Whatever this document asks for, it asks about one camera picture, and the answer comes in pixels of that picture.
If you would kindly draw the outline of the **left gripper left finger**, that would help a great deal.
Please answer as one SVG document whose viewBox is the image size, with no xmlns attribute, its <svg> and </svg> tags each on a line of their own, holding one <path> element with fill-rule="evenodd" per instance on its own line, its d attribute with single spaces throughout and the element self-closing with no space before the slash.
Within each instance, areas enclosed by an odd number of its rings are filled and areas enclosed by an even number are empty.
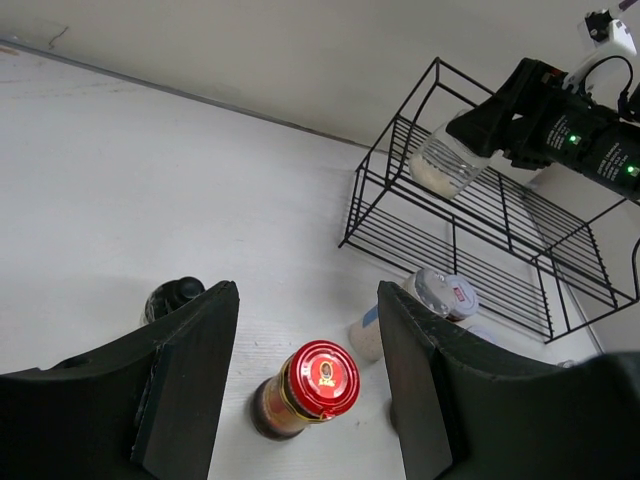
<svg viewBox="0 0 640 480">
<path fill-rule="evenodd" d="M 204 479 L 239 314 L 222 281 L 52 368 L 1 378 L 5 479 Z"/>
</svg>

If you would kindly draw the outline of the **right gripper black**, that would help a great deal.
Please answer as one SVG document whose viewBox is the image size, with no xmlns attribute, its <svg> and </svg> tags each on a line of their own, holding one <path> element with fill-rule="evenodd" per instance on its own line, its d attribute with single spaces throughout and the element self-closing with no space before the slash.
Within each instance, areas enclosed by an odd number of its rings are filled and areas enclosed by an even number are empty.
<svg viewBox="0 0 640 480">
<path fill-rule="evenodd" d="M 560 163 L 577 171 L 620 142 L 617 113 L 561 88 L 565 73 L 530 58 L 477 107 L 458 116 L 447 133 L 473 154 L 500 151 L 516 168 L 536 170 Z"/>
</svg>

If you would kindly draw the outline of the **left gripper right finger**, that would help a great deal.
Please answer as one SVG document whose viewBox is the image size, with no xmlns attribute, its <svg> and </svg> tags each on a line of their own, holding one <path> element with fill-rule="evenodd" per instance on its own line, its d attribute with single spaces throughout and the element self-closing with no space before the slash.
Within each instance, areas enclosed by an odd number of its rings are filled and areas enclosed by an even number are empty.
<svg viewBox="0 0 640 480">
<path fill-rule="evenodd" d="M 638 477 L 637 353 L 563 368 L 435 316 L 395 283 L 377 295 L 407 478 Z"/>
</svg>

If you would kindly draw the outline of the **clear glass jar white powder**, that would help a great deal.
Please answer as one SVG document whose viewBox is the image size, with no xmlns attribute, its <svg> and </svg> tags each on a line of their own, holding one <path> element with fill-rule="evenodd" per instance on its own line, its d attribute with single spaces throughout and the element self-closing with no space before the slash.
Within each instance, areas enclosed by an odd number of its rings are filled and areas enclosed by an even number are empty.
<svg viewBox="0 0 640 480">
<path fill-rule="evenodd" d="M 429 135 L 408 160 L 408 166 L 414 182 L 453 199 L 491 165 L 492 158 L 473 153 L 447 132 L 448 125 L 449 121 Z"/>
</svg>

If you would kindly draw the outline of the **silver lid blue label shaker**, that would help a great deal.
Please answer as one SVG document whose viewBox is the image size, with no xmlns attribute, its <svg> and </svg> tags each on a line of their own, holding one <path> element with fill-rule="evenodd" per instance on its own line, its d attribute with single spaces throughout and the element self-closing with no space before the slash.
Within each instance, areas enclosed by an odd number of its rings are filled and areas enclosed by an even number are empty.
<svg viewBox="0 0 640 480">
<path fill-rule="evenodd" d="M 411 274 L 402 288 L 429 311 L 442 318 L 447 317 L 457 305 L 456 295 L 445 275 L 431 268 L 422 268 Z M 377 362 L 383 357 L 378 304 L 350 326 L 349 341 L 354 351 L 368 362 Z"/>
</svg>

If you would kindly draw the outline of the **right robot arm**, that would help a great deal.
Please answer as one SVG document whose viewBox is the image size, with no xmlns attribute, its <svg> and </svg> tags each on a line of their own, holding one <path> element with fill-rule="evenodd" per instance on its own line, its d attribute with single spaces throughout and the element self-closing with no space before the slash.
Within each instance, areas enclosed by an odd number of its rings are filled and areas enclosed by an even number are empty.
<svg viewBox="0 0 640 480">
<path fill-rule="evenodd" d="M 488 100 L 450 121 L 478 157 L 500 151 L 525 170 L 559 163 L 629 200 L 639 198 L 639 126 L 562 88 L 566 73 L 525 58 Z"/>
</svg>

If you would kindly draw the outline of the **back red label spice jar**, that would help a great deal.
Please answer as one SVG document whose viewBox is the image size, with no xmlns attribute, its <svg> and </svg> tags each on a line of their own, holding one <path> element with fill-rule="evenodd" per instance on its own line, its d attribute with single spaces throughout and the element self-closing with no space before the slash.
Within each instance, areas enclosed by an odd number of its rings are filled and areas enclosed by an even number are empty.
<svg viewBox="0 0 640 480">
<path fill-rule="evenodd" d="M 447 275 L 447 284 L 456 298 L 447 319 L 453 322 L 466 320 L 475 315 L 479 309 L 479 297 L 471 283 L 460 275 Z"/>
</svg>

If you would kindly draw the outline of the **black cap white grinder left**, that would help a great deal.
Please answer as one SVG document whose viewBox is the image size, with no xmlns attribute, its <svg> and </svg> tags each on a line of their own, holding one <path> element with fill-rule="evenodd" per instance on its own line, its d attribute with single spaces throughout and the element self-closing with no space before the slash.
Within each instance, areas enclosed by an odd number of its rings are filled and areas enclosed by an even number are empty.
<svg viewBox="0 0 640 480">
<path fill-rule="evenodd" d="M 141 325 L 148 325 L 180 309 L 204 292 L 204 284 L 191 276 L 160 285 L 146 299 L 140 318 Z"/>
</svg>

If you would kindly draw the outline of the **left red lid sauce jar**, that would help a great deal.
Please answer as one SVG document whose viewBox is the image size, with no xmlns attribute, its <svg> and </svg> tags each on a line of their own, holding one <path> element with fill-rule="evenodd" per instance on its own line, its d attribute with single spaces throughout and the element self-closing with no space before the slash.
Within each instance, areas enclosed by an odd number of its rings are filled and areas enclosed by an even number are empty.
<svg viewBox="0 0 640 480">
<path fill-rule="evenodd" d="M 286 441 L 348 412 L 360 394 L 360 374 L 339 344 L 314 340 L 297 349 L 250 401 L 250 417 L 264 437 Z"/>
</svg>

